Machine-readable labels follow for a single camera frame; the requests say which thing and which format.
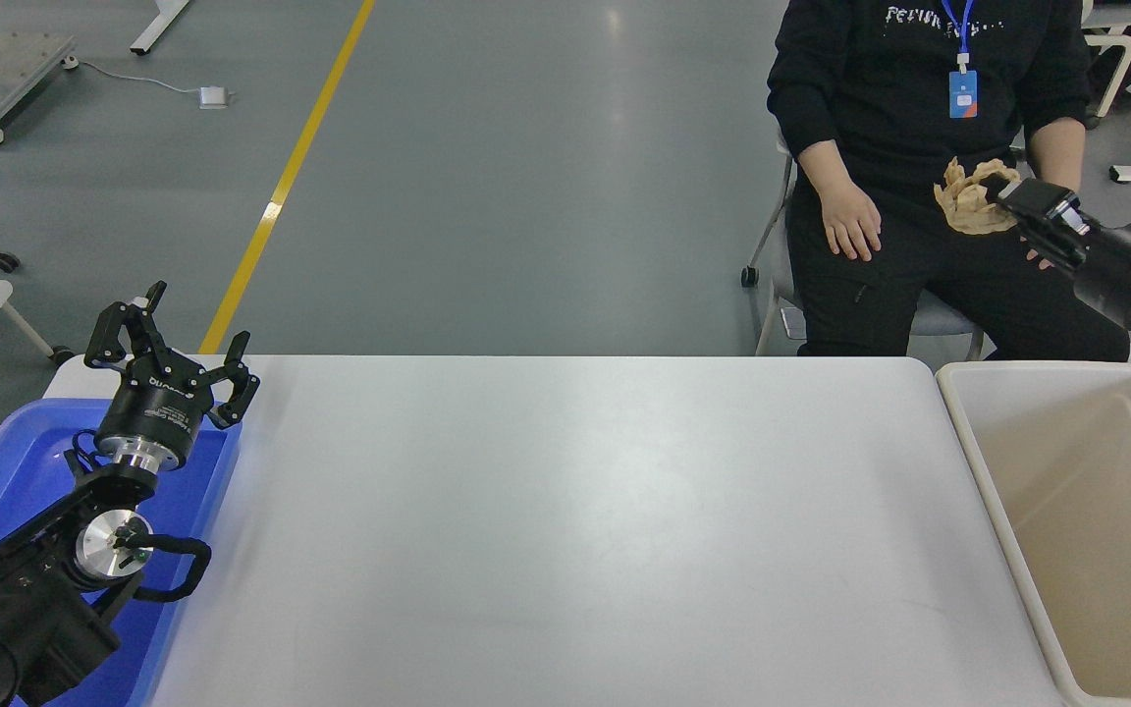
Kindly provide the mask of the person's right hand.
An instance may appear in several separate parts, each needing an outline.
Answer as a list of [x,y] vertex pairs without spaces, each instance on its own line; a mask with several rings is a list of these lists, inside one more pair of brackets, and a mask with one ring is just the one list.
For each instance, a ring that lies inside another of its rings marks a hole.
[[871,261],[879,253],[883,219],[871,197],[853,181],[820,189],[821,216],[830,255]]

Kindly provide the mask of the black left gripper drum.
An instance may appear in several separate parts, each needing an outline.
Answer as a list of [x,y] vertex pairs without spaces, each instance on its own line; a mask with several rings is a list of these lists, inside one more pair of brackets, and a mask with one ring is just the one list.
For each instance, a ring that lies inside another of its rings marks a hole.
[[200,363],[188,357],[172,357],[166,367],[152,357],[131,359],[97,429],[100,456],[111,460],[140,439],[162,449],[162,464],[185,464],[214,404],[210,389],[185,386],[200,374]]

